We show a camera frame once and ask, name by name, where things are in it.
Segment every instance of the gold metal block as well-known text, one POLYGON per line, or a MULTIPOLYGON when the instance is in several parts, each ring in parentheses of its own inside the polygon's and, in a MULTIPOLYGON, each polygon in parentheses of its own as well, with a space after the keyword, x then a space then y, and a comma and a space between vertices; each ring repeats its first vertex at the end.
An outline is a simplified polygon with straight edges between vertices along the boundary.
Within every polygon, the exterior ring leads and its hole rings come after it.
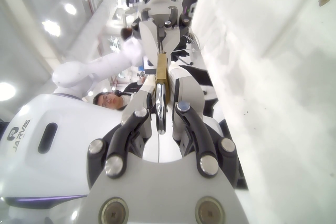
POLYGON ((156 84, 163 82, 166 85, 166 104, 169 103, 169 75, 166 54, 157 54, 158 61, 156 67, 156 84))

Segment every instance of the man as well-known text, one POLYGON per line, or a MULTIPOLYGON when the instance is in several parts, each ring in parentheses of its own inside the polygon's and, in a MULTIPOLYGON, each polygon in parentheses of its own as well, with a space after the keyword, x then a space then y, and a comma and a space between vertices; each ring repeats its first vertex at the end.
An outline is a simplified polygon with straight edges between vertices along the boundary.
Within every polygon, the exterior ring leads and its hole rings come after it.
POLYGON ((94 99, 93 104, 106 107, 112 110, 123 110, 131 101, 133 93, 139 91, 146 77, 141 78, 138 82, 132 82, 124 89, 124 92, 116 90, 112 92, 100 92, 94 99))

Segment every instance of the eyeglasses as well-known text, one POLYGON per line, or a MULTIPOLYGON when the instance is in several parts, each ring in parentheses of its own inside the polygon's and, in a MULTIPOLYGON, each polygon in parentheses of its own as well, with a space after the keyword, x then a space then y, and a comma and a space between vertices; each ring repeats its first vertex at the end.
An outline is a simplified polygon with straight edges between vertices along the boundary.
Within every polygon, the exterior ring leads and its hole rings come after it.
POLYGON ((111 99, 110 93, 105 94, 103 96, 103 104, 102 104, 102 106, 106 107, 107 106, 107 102, 110 101, 110 99, 111 99))

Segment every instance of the black hair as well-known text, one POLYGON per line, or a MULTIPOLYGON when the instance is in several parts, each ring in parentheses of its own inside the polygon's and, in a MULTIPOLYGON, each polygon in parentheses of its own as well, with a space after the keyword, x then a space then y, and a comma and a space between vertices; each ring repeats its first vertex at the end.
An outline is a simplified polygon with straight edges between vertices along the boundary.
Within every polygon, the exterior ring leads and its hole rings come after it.
POLYGON ((93 98, 93 104, 94 105, 98 105, 98 99, 101 95, 106 95, 108 94, 109 92, 100 92, 98 93, 94 98, 93 98))
POLYGON ((124 40, 131 37, 132 33, 133 33, 133 30, 131 28, 122 28, 120 31, 121 38, 124 40))

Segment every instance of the ceiling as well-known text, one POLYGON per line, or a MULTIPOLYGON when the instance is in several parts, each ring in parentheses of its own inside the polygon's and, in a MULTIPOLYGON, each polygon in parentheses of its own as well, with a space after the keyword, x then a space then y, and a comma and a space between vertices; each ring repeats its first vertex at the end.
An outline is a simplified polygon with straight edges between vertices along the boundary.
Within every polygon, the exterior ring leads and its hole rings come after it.
POLYGON ((86 36, 81 41, 80 34, 102 1, 0 0, 0 82, 16 89, 13 98, 0 102, 1 119, 10 120, 35 95, 52 92, 51 74, 63 61, 99 56, 97 37, 86 36), (69 5, 72 14, 66 9, 69 5), (59 35, 45 30, 47 21, 58 26, 59 35))

